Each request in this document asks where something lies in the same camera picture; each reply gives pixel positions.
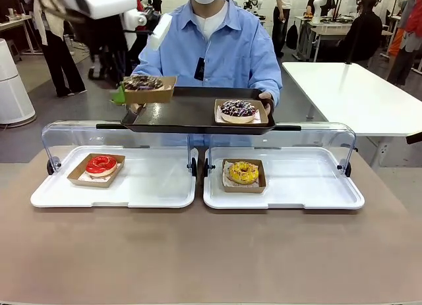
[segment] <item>red glazed donut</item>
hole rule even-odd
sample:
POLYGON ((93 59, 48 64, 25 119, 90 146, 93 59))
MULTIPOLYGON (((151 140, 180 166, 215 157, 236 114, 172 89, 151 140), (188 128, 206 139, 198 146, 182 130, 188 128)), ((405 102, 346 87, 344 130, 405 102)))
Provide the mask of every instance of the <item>red glazed donut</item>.
POLYGON ((109 155, 93 157, 86 165, 86 172, 91 177, 105 177, 110 175, 117 168, 117 160, 109 155))

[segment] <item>blue button-up shirt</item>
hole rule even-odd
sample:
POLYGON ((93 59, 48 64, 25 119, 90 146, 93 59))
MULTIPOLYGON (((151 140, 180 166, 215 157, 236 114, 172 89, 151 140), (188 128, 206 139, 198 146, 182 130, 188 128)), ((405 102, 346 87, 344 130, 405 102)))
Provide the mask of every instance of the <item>blue button-up shirt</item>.
POLYGON ((282 76, 270 36, 259 19, 229 1, 223 23, 207 41, 198 29, 191 2, 171 14, 169 32, 159 50, 145 47, 134 74, 177 76, 177 86, 256 88, 277 104, 282 76), (204 80, 194 78, 205 59, 204 80))

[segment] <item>backpack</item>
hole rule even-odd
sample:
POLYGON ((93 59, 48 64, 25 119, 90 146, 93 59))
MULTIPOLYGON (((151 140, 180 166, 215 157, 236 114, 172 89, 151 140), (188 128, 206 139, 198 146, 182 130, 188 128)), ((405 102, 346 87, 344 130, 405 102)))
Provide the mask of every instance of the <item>backpack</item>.
POLYGON ((289 28, 289 31, 287 32, 286 45, 290 49, 296 49, 297 39, 297 27, 296 24, 293 23, 293 25, 289 28))

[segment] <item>black serving tray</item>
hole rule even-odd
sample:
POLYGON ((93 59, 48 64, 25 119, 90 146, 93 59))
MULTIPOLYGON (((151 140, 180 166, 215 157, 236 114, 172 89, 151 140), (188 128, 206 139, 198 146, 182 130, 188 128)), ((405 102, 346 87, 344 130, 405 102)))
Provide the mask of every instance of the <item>black serving tray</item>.
MULTIPOLYGON (((276 126, 272 112, 263 126, 221 126, 214 117, 216 99, 259 99, 260 93, 256 89, 175 87, 170 103, 148 103, 138 113, 128 111, 121 124, 133 132, 262 135, 276 126)), ((272 100, 261 101, 274 110, 272 100)))

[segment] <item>floor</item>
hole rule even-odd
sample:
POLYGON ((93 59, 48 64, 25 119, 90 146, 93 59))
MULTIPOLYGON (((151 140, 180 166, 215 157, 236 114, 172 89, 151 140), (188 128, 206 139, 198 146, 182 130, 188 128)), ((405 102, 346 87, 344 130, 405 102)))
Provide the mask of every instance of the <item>floor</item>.
MULTIPOLYGON (((73 61, 75 63, 79 63, 89 56, 89 52, 84 46, 75 43, 75 47, 77 48, 72 48, 72 52, 74 53, 73 61)), ((18 68, 19 75, 22 77, 27 92, 32 91, 51 79, 50 72, 42 55, 23 56, 22 61, 18 62, 16 67, 18 68)))
MULTIPOLYGON (((287 50, 283 61, 294 61, 291 54, 292 51, 287 50)), ((81 51, 77 56, 83 59, 87 53, 81 51)), ((55 97, 54 86, 48 80, 43 61, 42 58, 25 57, 18 64, 25 86, 33 88, 28 93, 38 118, 29 125, 0 132, 0 188, 6 186, 22 169, 24 165, 19 163, 29 162, 44 148, 41 133, 49 123, 57 120, 119 121, 125 114, 124 107, 110 102, 111 94, 108 90, 87 79, 87 71, 91 66, 89 59, 83 59, 78 64, 87 92, 65 99, 55 97)), ((382 57, 375 56, 369 70, 386 77, 387 66, 388 63, 382 57)), ((278 122, 304 121, 309 102, 287 73, 282 71, 282 77, 282 100, 274 112, 274 118, 278 122)), ((422 76, 411 72, 405 91, 422 99, 422 76)), ((315 121, 323 121, 323 118, 316 115, 315 121)), ((375 152, 375 145, 366 138, 360 138, 357 147, 362 157, 369 162, 375 152)), ((385 168, 378 172, 380 177, 409 210, 422 213, 422 202, 419 201, 422 191, 422 184, 419 183, 422 179, 422 143, 408 146, 404 139, 395 139, 383 165, 385 168)))

